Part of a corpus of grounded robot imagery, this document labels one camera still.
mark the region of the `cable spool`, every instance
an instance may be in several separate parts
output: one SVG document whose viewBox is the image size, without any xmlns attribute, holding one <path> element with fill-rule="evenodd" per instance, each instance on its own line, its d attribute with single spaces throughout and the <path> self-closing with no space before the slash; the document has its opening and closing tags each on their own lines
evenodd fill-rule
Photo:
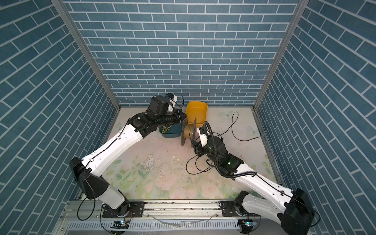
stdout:
<svg viewBox="0 0 376 235">
<path fill-rule="evenodd" d="M 187 118 L 184 119 L 183 121 L 183 126 L 182 126 L 182 135 L 181 135 L 181 144 L 184 146 L 185 144 L 185 139 L 196 139 L 196 123 L 197 123 L 197 118 L 194 119 L 193 126 L 187 125 Z"/>
</svg>

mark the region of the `blue brick wall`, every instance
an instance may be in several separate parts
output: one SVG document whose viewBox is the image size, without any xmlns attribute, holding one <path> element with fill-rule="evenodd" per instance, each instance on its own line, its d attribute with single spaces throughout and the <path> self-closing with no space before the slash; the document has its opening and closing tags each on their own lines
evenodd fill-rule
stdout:
<svg viewBox="0 0 376 235">
<path fill-rule="evenodd" d="M 51 233 L 115 109 L 49 0 L 0 6 L 0 234 Z"/>
<path fill-rule="evenodd" d="M 310 0 L 259 107 L 313 234 L 376 234 L 376 2 Z"/>
<path fill-rule="evenodd" d="M 64 2 L 122 106 L 251 106 L 298 0 Z"/>
</svg>

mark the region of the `floral tablecloth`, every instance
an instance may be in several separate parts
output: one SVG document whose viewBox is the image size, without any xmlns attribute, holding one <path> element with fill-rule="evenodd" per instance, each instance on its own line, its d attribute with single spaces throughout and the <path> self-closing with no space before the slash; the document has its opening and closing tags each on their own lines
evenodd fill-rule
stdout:
<svg viewBox="0 0 376 235">
<path fill-rule="evenodd" d="M 145 108 L 122 108 L 109 138 L 124 126 L 128 118 L 144 111 Z M 223 133 L 231 125 L 235 111 L 239 112 L 239 119 L 233 126 L 234 134 L 239 139 L 259 136 L 250 108 L 209 107 L 206 120 L 214 132 Z M 223 138 L 229 153 L 275 181 L 261 138 L 238 141 L 231 129 Z M 128 199 L 230 199 L 241 190 L 250 191 L 243 184 L 220 176 L 215 169 L 197 175 L 188 174 L 185 166 L 194 155 L 188 140 L 182 147 L 180 137 L 164 138 L 156 131 L 123 153 L 107 168 L 103 177 Z M 206 159 L 204 155 L 197 160 L 199 169 L 207 168 Z M 198 172 L 195 160 L 188 164 L 191 173 Z"/>
</svg>

